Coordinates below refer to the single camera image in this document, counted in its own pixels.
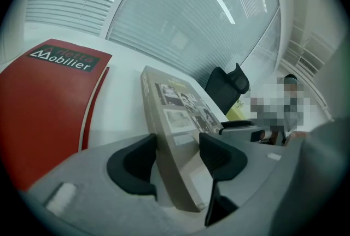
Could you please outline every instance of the air vent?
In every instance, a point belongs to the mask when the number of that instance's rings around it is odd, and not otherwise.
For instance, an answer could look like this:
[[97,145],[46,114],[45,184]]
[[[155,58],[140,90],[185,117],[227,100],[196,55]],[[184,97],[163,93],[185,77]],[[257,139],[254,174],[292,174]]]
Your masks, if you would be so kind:
[[299,63],[301,65],[303,65],[313,75],[315,75],[317,73],[317,70],[315,69],[315,67],[313,65],[311,65],[308,61],[306,61],[304,58],[301,57],[299,59]]

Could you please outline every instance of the red folder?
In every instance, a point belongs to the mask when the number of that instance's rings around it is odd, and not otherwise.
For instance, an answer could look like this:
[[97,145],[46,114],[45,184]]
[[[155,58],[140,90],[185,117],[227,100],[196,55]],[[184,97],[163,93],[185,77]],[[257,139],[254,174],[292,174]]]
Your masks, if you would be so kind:
[[51,39],[0,74],[0,156],[17,189],[28,190],[81,150],[90,105],[110,58]]

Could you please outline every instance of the white desk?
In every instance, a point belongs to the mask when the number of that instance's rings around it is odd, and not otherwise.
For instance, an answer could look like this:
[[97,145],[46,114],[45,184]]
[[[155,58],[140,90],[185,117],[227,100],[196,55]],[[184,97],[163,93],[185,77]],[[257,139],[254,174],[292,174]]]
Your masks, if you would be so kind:
[[[193,78],[150,56],[99,37],[63,27],[27,22],[23,52],[51,38],[112,55],[108,63],[110,69],[97,97],[91,120],[90,148],[148,134],[140,81],[140,74],[146,65],[188,81],[218,120],[227,121],[226,116]],[[0,66],[0,72],[8,64]]]

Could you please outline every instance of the yellow object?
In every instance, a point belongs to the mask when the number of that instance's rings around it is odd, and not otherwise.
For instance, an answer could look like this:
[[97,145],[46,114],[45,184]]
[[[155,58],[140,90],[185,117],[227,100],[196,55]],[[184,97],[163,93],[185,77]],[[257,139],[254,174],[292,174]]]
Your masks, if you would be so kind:
[[240,108],[238,108],[235,105],[232,106],[232,108],[228,111],[226,114],[226,117],[229,121],[232,120],[246,120],[247,118],[243,115],[242,111]]

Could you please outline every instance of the book cover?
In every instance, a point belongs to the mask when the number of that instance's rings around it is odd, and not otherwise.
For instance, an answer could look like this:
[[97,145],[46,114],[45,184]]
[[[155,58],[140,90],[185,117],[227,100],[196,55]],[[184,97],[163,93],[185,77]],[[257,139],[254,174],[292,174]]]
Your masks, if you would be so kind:
[[95,103],[96,103],[98,93],[100,92],[101,86],[104,82],[104,79],[107,76],[108,71],[109,71],[109,67],[106,68],[106,70],[104,71],[104,73],[101,77],[101,81],[97,85],[97,89],[96,89],[95,94],[92,98],[91,105],[90,105],[89,111],[87,113],[86,123],[85,123],[85,127],[84,127],[84,134],[83,134],[83,143],[81,145],[82,150],[86,150],[89,147],[90,125],[91,125],[92,115],[94,113]]
[[218,133],[221,123],[186,81],[146,66],[141,74],[150,133],[157,134],[156,162],[173,204],[199,212],[208,204],[212,177],[199,157],[199,133]]
[[47,40],[0,74],[0,155],[18,190],[81,150],[89,107],[111,55]]

